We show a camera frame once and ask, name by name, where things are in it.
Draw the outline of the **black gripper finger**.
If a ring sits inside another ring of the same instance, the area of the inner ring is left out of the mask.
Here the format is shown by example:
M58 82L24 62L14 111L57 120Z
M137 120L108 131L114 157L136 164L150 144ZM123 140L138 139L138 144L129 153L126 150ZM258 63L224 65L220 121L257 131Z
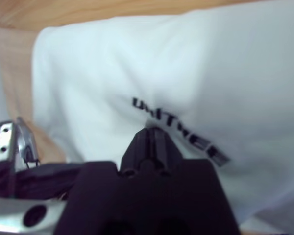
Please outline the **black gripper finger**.
M183 156L169 134L159 128L149 129L151 159L159 174L171 172L183 161Z
M144 128L135 134L122 157L120 175L126 178L154 171L153 128Z

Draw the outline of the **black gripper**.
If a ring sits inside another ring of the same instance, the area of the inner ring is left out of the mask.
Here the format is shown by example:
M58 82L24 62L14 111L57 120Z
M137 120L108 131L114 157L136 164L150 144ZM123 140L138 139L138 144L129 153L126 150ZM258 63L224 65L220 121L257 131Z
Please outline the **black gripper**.
M22 117L0 123L0 197L52 199L69 192L82 164L40 165L35 137Z

